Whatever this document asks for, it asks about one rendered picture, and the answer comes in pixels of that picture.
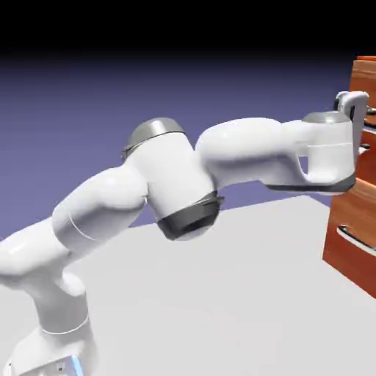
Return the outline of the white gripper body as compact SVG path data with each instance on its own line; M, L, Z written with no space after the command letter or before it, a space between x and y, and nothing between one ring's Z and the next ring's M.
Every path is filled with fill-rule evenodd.
M353 109L352 112L352 145L353 145L353 169L356 169L358 160L358 149L361 144L361 134L364 127L364 119L367 113L367 105L369 100L369 95L364 91L351 91L352 104L350 106Z

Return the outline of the wooden drawer front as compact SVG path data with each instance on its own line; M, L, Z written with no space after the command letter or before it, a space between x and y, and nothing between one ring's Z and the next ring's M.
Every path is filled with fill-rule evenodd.
M376 247L376 186L357 179L347 193L334 197L323 250L323 260L376 299L376 257L343 239L336 228Z

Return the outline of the brown wooden cabinet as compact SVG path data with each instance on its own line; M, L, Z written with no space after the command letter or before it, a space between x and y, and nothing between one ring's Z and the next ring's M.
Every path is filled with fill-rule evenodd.
M355 186L331 201L323 260L376 299L376 56L353 62L350 90L369 94Z

